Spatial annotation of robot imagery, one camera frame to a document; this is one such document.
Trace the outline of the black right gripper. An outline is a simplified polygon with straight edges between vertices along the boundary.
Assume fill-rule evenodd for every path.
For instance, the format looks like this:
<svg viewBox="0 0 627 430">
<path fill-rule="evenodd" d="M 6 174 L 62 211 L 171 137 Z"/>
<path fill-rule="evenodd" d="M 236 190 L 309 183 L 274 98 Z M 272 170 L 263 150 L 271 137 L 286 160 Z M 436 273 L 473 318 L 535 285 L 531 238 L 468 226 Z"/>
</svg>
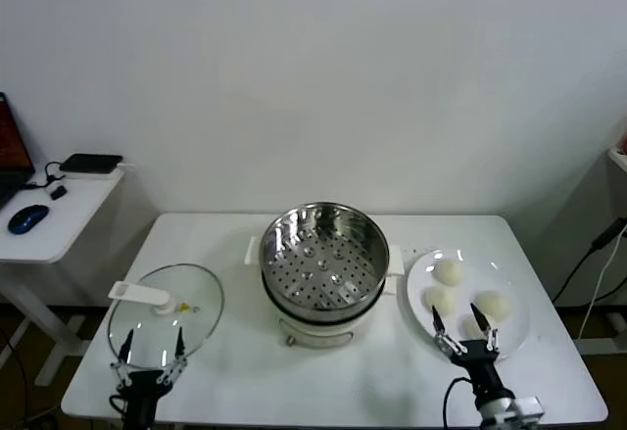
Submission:
<svg viewBox="0 0 627 430">
<path fill-rule="evenodd" d="M 514 393 L 504 386 L 495 368 L 500 350 L 498 330 L 491 326 L 487 316 L 474 303 L 471 303 L 470 307 L 486 341 L 460 343 L 448 334 L 441 315 L 436 307 L 432 306 L 434 342 L 444 355 L 450 357 L 451 363 L 467 372 L 477 404 L 487 404 L 498 399 L 513 399 Z"/>
</svg>

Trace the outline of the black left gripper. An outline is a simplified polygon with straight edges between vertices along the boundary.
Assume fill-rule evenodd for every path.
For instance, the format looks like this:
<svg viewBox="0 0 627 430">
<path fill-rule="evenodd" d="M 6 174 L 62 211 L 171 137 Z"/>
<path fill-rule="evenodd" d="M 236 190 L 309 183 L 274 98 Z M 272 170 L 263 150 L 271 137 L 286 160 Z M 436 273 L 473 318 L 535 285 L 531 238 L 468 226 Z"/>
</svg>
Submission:
<svg viewBox="0 0 627 430">
<path fill-rule="evenodd" d="M 182 328 L 179 328 L 174 359 L 167 364 L 163 371 L 144 370 L 131 372 L 128 367 L 134 330 L 130 329 L 121 344 L 117 360 L 110 364 L 110 369 L 116 374 L 118 384 L 116 390 L 126 401 L 155 399 L 158 400 L 169 392 L 169 385 L 173 385 L 187 366 L 185 344 Z"/>
</svg>

